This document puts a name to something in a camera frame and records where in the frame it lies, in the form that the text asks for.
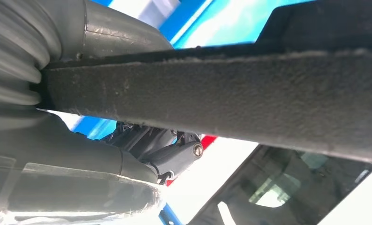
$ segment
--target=bolt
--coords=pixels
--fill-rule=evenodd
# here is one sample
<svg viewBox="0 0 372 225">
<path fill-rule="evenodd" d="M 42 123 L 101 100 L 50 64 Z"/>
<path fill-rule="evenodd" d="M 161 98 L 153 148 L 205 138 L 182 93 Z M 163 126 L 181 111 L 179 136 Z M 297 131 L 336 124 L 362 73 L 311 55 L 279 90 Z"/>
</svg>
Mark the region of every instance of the bolt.
<svg viewBox="0 0 372 225">
<path fill-rule="evenodd" d="M 194 155 L 195 157 L 199 158 L 202 156 L 202 152 L 204 150 L 202 149 L 201 145 L 197 144 L 196 146 L 194 146 Z"/>
<path fill-rule="evenodd" d="M 177 136 L 177 130 L 171 130 L 171 134 L 172 134 L 172 136 Z"/>
</svg>

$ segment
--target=blue paint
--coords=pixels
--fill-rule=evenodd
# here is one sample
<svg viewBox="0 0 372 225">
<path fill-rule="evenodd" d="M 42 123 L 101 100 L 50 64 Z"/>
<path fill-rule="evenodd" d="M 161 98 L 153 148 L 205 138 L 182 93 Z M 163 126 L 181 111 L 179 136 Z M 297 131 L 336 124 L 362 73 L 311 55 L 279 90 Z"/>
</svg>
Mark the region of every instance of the blue paint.
<svg viewBox="0 0 372 225">
<path fill-rule="evenodd" d="M 182 223 L 168 204 L 165 205 L 164 209 L 159 214 L 159 218 L 165 225 L 168 225 L 169 221 L 172 221 L 174 225 L 182 225 Z"/>
<path fill-rule="evenodd" d="M 73 132 L 79 132 L 93 140 L 102 139 L 115 130 L 116 124 L 117 122 L 114 120 L 85 116 L 78 123 L 78 126 L 75 127 Z"/>
<path fill-rule="evenodd" d="M 103 6 L 109 6 L 113 0 L 91 0 Z"/>
<path fill-rule="evenodd" d="M 184 0 L 160 26 L 161 33 L 170 41 L 206 0 Z"/>
</svg>

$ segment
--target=bolt head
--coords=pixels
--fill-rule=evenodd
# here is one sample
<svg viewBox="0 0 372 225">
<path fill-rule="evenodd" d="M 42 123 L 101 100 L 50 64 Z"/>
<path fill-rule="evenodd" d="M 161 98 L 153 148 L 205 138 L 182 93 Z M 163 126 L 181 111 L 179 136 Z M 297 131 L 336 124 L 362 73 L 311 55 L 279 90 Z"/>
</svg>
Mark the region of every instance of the bolt head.
<svg viewBox="0 0 372 225">
<path fill-rule="evenodd" d="M 199 158 L 199 157 L 202 156 L 203 151 L 204 151 L 204 150 L 202 149 L 201 145 L 196 145 L 196 146 L 194 147 L 194 155 L 195 155 L 197 158 Z"/>
</svg>

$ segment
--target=hose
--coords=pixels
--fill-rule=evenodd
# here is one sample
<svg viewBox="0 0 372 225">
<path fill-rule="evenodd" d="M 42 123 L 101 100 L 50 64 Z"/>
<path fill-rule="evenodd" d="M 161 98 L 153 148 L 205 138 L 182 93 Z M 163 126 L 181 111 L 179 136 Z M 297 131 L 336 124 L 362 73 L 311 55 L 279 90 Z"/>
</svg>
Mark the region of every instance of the hose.
<svg viewBox="0 0 372 225">
<path fill-rule="evenodd" d="M 39 70 L 60 55 L 55 26 L 34 0 L 0 1 L 0 103 L 37 104 L 28 82 L 40 82 Z"/>
</svg>

